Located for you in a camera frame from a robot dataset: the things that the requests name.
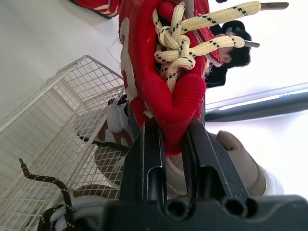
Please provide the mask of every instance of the metal grid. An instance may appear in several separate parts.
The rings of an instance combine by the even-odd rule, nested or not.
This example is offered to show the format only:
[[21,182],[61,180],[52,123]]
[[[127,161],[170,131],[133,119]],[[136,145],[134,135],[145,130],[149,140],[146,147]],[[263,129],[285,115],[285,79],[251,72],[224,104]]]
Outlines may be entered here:
[[54,185],[21,174],[20,157],[30,172],[57,177],[81,195],[118,198],[122,169],[114,165],[124,154],[92,142],[106,121],[104,107],[122,90],[121,76],[84,56],[6,118],[0,127],[0,230],[35,229],[61,199]]

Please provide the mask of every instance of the shoe sole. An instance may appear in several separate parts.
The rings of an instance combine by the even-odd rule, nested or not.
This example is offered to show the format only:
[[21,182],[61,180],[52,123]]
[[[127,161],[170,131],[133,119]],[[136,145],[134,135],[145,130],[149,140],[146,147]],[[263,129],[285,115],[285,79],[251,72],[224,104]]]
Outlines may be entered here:
[[[88,138],[84,138],[83,136],[79,136],[79,134],[77,133],[78,137],[83,140],[84,142],[88,142],[89,139]],[[117,143],[112,143],[112,142],[99,142],[99,141],[93,141],[92,144],[96,144],[99,147],[108,147],[108,148],[114,148],[117,150],[120,150],[122,152],[128,153],[129,148],[121,145],[121,144],[117,144]]]
[[71,3],[73,3],[73,4],[75,4],[76,6],[80,6],[80,7],[82,7],[82,8],[88,9],[89,11],[93,11],[94,13],[98,14],[98,15],[101,16],[101,17],[104,17],[105,19],[112,19],[112,17],[109,17],[109,16],[107,16],[107,15],[105,15],[105,14],[99,12],[99,11],[90,9],[90,8],[88,8],[88,7],[84,7],[84,6],[80,5],[79,3],[75,2],[74,0],[69,0],[69,1],[70,1]]

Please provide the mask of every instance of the shoelace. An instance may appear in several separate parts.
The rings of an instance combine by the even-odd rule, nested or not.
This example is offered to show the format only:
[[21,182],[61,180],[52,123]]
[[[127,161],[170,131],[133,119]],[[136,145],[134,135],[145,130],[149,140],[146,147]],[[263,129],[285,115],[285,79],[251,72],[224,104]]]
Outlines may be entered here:
[[55,230],[54,229],[55,222],[50,223],[50,218],[55,211],[65,206],[65,211],[66,211],[65,221],[66,221],[67,228],[65,228],[63,231],[74,231],[75,226],[74,226],[73,211],[72,211],[72,200],[68,193],[68,189],[66,185],[55,177],[47,177],[47,176],[39,176],[39,175],[31,174],[29,172],[27,165],[23,162],[22,158],[19,159],[19,162],[21,164],[21,168],[22,168],[22,171],[25,177],[27,177],[30,180],[43,181],[43,182],[55,184],[56,186],[60,188],[61,193],[64,198],[65,205],[56,205],[55,207],[47,209],[44,212],[44,214],[39,219],[38,230],[42,230],[42,231]]
[[173,11],[171,26],[163,26],[159,21],[157,10],[153,12],[153,22],[160,44],[156,46],[155,60],[162,64],[160,76],[164,78],[171,92],[180,76],[181,68],[191,70],[195,66],[196,56],[206,55],[219,48],[243,46],[258,47],[259,44],[245,41],[237,36],[222,36],[203,42],[190,48],[190,39],[184,35],[188,31],[198,30],[217,24],[253,15],[260,10],[285,9],[288,3],[248,2],[231,8],[204,14],[182,21],[185,2],[178,4]]

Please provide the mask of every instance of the person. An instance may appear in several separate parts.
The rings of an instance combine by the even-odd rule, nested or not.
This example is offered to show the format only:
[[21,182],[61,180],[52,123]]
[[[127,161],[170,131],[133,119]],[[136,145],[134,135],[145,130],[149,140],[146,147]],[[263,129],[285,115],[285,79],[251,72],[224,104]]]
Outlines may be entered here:
[[[229,35],[239,36],[245,40],[251,41],[251,36],[246,32],[244,24],[238,20],[227,22],[222,27],[220,27],[220,25],[212,26],[210,27],[210,31],[215,38]],[[210,72],[205,77],[207,87],[213,88],[225,85],[228,69],[247,66],[250,63],[250,50],[250,47],[220,48],[219,54],[223,65],[220,67],[212,66]]]

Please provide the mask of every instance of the shoe tongue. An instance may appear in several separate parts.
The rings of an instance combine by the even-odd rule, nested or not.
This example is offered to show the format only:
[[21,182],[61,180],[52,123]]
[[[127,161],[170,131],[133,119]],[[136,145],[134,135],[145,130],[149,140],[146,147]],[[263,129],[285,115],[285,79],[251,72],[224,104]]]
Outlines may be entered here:
[[[209,13],[209,6],[207,0],[184,0],[186,3],[184,16],[186,19],[200,16],[202,14]],[[174,7],[182,2],[181,0],[166,0],[161,2],[157,9],[157,13],[160,17],[164,18],[171,24]],[[191,47],[197,46],[202,42],[209,41],[213,38],[209,28],[201,28],[196,31],[186,33],[191,40]],[[209,59],[214,64],[221,64],[220,56],[218,51],[213,51],[208,54]]]

